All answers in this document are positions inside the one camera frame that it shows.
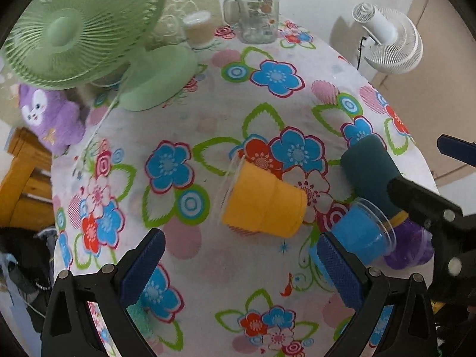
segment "fan base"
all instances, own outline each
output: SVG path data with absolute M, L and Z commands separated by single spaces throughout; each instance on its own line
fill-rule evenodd
M 120 106 L 129 111 L 164 103 L 184 88 L 198 68 L 195 53 L 183 46 L 139 51 L 130 61 L 119 98 Z

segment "beige wallpaper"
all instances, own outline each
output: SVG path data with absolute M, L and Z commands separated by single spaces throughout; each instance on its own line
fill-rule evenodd
M 177 44 L 185 40 L 180 20 L 198 10 L 209 10 L 216 25 L 222 23 L 219 0 L 167 0 L 164 12 L 149 39 L 150 47 Z M 0 119 L 12 126 L 22 125 L 17 108 L 16 85 L 18 79 L 3 65 L 0 59 Z

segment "white electric fan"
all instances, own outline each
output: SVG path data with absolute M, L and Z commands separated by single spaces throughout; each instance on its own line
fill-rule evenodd
M 11 31 L 3 57 L 22 81 L 45 89 L 93 82 L 127 61 L 120 105 L 139 111 L 179 92 L 197 71 L 194 52 L 147 52 L 165 0 L 33 0 Z
M 364 58 L 382 73 L 405 73 L 413 70 L 423 56 L 423 43 L 411 20 L 396 9 L 377 8 L 360 3 L 352 17 L 375 41 Z

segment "stuffed animal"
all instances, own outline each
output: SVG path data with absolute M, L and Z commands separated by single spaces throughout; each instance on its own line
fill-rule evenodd
M 18 96 L 24 121 L 54 156 L 81 142 L 85 127 L 79 119 L 79 106 L 68 101 L 63 91 L 20 84 Z

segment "plush toy face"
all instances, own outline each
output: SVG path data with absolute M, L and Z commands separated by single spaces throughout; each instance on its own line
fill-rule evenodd
M 21 108 L 23 119 L 30 126 L 40 126 L 43 122 L 43 113 L 48 106 L 48 99 L 42 90 L 36 90 L 32 96 L 32 103 Z

